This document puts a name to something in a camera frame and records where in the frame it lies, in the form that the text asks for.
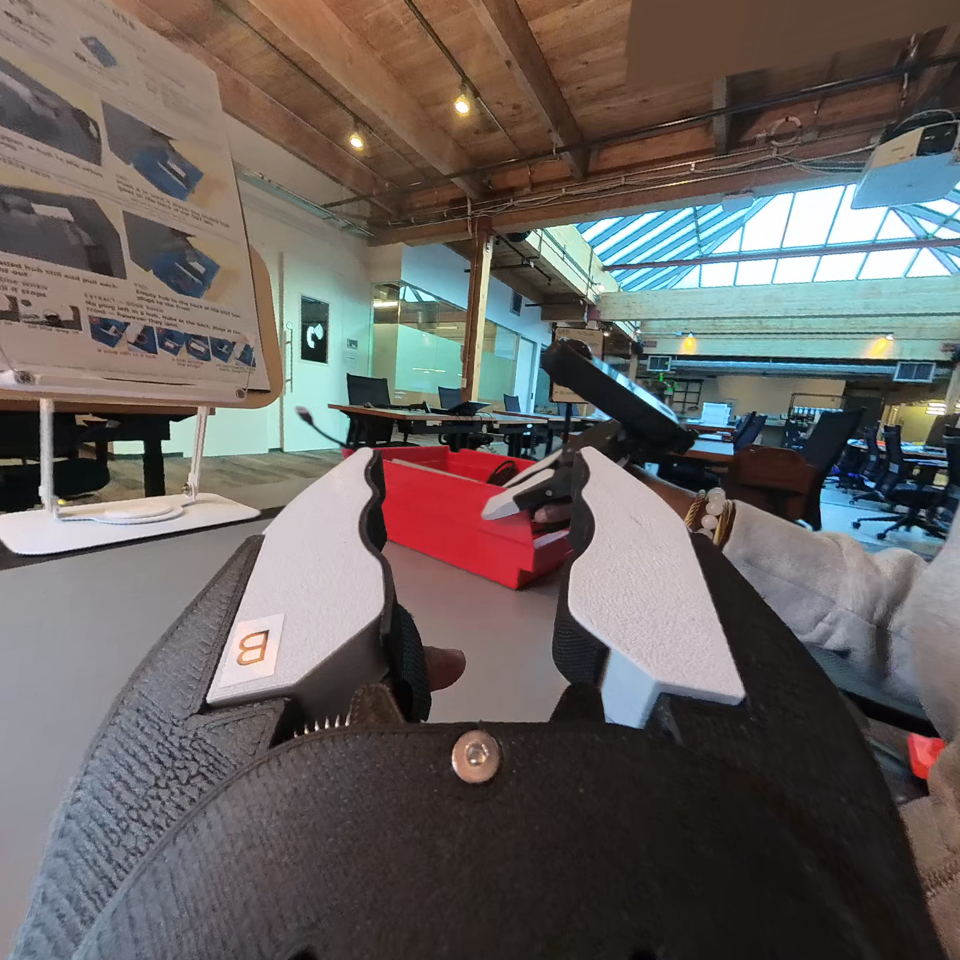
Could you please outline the white ceiling projector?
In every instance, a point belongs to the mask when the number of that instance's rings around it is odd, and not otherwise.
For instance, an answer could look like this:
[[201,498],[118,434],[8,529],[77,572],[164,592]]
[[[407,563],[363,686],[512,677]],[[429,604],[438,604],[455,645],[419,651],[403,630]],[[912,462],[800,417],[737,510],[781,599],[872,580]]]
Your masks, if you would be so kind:
[[878,145],[850,200],[852,210],[919,205],[946,198],[959,182],[959,123],[950,116]]

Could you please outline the white stand with instruction sheet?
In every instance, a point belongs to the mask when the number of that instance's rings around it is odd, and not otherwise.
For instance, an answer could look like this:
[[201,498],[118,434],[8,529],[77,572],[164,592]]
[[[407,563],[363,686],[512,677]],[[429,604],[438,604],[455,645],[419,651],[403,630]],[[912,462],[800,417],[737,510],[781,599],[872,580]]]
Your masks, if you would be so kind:
[[[210,412],[279,393],[217,78],[110,2],[2,2],[2,394],[38,400],[37,509],[2,544],[47,556],[246,522],[200,491]],[[195,414],[183,493],[62,506],[55,405]]]

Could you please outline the person's left hand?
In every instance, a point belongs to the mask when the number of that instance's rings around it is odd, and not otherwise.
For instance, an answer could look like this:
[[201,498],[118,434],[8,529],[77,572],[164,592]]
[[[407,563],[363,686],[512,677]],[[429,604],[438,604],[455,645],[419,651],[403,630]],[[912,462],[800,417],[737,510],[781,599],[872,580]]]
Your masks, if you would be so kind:
[[449,689],[465,672],[466,656],[461,650],[426,646],[423,654],[431,692]]

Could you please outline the person's right hand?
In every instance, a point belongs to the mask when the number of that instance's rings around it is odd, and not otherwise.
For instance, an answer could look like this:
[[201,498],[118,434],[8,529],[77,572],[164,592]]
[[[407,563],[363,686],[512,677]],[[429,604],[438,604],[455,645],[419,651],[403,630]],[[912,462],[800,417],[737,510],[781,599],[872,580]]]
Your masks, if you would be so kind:
[[638,479],[649,490],[660,497],[670,509],[684,522],[686,527],[696,532],[701,529],[706,495],[693,493],[683,487],[666,482],[646,469],[627,463],[626,471]]

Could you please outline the long wooden desk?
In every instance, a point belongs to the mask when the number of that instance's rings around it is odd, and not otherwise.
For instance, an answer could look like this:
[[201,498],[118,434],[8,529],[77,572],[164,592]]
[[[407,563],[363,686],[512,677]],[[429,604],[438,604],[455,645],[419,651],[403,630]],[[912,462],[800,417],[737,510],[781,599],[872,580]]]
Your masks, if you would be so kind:
[[433,437],[445,440],[452,451],[476,450],[487,439],[502,441],[510,457],[526,450],[526,439],[533,446],[549,444],[570,429],[562,416],[484,412],[450,414],[423,409],[395,409],[355,404],[328,404],[328,409],[347,417],[345,446],[360,448],[408,446],[410,438]]

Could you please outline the red plastic object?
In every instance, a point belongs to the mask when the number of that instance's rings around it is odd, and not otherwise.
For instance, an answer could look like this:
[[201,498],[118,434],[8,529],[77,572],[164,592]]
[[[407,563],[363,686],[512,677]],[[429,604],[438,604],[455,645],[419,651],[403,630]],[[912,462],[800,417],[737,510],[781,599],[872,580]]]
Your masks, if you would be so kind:
[[914,731],[909,732],[907,751],[909,767],[913,776],[927,782],[930,779],[931,769],[945,749],[946,743],[939,737],[929,737]]

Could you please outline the red plastic bin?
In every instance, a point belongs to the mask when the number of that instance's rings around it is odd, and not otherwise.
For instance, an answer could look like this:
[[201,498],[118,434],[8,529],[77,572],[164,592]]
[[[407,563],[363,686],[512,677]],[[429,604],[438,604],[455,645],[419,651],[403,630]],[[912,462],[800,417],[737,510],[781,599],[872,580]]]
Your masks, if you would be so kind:
[[528,513],[486,520],[501,488],[488,482],[503,464],[534,465],[448,446],[378,449],[385,475],[382,512],[389,541],[517,590],[558,569],[571,554],[566,529],[546,532]]

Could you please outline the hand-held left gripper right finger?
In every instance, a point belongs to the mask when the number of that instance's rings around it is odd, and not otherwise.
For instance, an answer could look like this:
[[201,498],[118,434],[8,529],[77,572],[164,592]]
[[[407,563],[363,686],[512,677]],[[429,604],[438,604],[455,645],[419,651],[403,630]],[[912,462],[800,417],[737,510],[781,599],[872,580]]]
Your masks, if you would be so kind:
[[574,455],[552,656],[605,720],[647,725],[666,696],[738,707],[746,690],[694,537],[665,501],[594,449]]

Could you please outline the black office chair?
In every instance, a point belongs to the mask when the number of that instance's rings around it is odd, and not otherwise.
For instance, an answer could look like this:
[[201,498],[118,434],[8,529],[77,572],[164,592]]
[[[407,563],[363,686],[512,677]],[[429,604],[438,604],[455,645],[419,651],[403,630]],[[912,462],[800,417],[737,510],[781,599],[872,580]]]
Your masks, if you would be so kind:
[[[346,392],[350,406],[365,409],[385,409],[408,412],[409,406],[393,403],[386,378],[375,378],[348,373],[345,375]],[[409,428],[401,426],[401,440],[394,440],[395,423],[389,418],[350,414],[347,430],[347,446],[399,447],[409,445]]]

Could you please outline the glass skylight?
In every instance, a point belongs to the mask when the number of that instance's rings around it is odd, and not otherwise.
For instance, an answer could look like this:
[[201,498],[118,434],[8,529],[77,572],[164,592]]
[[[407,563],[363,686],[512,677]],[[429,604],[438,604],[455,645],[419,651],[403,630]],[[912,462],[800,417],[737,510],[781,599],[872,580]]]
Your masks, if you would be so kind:
[[954,277],[959,194],[855,210],[831,186],[577,223],[626,293]]

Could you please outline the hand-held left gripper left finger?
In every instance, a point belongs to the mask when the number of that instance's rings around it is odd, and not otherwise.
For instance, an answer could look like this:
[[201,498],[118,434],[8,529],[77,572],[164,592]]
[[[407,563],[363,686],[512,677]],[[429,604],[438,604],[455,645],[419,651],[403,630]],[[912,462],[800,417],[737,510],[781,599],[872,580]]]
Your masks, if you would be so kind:
[[311,719],[346,717],[385,682],[402,716],[429,718],[426,654],[383,555],[386,480],[365,448],[306,487],[262,536],[206,694],[212,708],[274,698]]

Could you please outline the brown notice board stand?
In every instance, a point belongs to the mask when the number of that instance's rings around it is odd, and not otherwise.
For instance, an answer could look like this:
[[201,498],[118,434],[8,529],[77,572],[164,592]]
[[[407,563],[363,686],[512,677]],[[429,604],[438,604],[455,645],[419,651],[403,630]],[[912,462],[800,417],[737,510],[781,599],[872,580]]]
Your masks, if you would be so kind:
[[[577,354],[584,362],[603,359],[605,335],[599,327],[575,327],[569,324],[556,324],[553,327],[552,345],[560,344],[570,354]],[[565,383],[556,381],[552,373],[547,373],[549,381],[549,400],[556,404],[585,405],[588,402]]]

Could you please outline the person's tan pants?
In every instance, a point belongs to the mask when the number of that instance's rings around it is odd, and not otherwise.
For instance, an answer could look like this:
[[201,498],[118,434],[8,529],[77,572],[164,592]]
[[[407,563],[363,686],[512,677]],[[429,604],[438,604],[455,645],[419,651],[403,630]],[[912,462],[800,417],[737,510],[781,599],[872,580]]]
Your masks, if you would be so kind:
[[958,780],[931,770],[928,794],[900,808],[925,905],[947,958],[959,958]]

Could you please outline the brown office chair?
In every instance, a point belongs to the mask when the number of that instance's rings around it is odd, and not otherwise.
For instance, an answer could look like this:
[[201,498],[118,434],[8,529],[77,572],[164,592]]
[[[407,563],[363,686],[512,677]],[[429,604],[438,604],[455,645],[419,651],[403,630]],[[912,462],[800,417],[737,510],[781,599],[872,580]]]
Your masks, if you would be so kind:
[[729,498],[819,531],[824,479],[800,452],[750,445],[735,452],[721,487]]

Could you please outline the person's right forearm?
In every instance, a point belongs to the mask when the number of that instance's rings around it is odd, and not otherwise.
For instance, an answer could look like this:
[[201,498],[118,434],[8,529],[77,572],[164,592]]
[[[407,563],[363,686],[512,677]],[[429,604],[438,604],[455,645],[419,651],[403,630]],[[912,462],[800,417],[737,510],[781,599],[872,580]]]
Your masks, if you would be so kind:
[[738,502],[723,548],[797,639],[842,653],[863,676],[922,706],[958,738],[959,522],[935,558],[875,553]]

